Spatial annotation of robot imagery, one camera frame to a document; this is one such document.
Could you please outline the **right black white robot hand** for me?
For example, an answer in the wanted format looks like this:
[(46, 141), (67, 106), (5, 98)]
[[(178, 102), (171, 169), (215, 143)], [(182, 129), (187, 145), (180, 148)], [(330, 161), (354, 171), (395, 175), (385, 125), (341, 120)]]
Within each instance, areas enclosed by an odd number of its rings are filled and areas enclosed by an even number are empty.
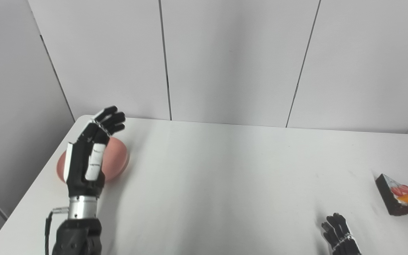
[(327, 216), (321, 227), (324, 230), (323, 237), (330, 245), (332, 255), (361, 255), (361, 250), (344, 216), (337, 212)]

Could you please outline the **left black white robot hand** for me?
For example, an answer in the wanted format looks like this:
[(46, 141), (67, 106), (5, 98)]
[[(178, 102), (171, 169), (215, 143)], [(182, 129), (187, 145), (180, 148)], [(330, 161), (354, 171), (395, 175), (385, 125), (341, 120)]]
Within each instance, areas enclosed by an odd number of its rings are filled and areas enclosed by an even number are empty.
[(104, 108), (86, 123), (76, 142), (67, 145), (63, 178), (69, 197), (100, 197), (105, 182), (103, 153), (110, 137), (125, 128), (125, 121), (118, 107)]

